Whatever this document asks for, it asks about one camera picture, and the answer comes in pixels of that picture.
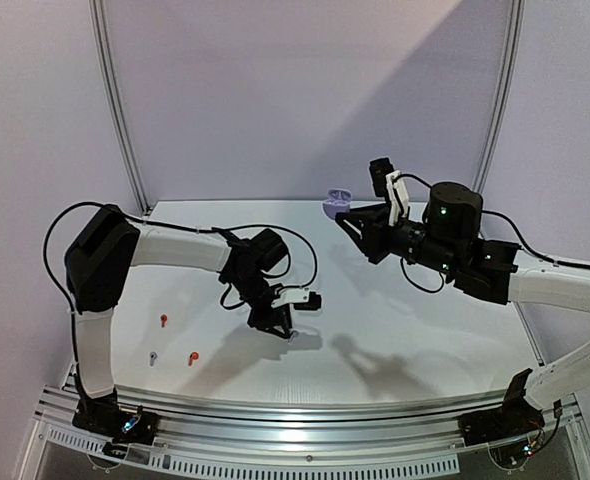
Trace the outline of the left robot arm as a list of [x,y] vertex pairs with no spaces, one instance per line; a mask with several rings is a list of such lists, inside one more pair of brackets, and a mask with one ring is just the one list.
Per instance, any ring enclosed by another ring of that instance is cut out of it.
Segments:
[[269,228],[252,238],[240,238],[222,229],[196,233],[162,225],[137,226],[116,206],[101,208],[64,256],[73,297],[79,384],[90,398],[83,410],[86,419],[103,434],[116,433],[124,423],[121,408],[106,396],[115,390],[111,324],[131,268],[168,266],[215,273],[249,306],[250,327],[288,339],[290,309],[275,303],[277,289],[266,278],[287,254],[282,238]]

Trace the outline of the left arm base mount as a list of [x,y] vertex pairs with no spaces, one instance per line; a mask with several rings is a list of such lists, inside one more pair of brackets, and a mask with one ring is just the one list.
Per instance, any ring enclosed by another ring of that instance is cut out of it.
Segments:
[[80,402],[72,425],[77,429],[110,437],[114,444],[152,445],[156,437],[160,416],[154,412],[122,410],[109,401]]

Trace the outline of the purple charging case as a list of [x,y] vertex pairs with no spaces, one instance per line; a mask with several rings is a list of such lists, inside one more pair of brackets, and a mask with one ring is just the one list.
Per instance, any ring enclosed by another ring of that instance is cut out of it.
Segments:
[[322,202],[324,214],[334,220],[339,213],[350,211],[352,193],[343,188],[331,188],[327,192],[326,199]]

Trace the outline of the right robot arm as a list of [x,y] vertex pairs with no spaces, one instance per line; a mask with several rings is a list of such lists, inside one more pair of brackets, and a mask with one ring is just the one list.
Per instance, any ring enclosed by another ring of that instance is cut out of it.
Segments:
[[335,217],[369,262],[378,264],[396,255],[438,272],[445,282],[478,300],[590,313],[590,266],[582,269],[576,262],[538,256],[524,243],[480,238],[483,199],[468,187],[433,185],[419,221],[409,218],[392,183],[377,186],[376,194],[383,203]]

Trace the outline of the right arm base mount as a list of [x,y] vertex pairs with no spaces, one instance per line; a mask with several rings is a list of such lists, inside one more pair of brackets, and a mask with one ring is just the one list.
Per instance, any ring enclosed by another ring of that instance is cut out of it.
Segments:
[[469,412],[459,416],[457,424],[465,445],[473,446],[525,435],[545,422],[539,410],[525,404]]

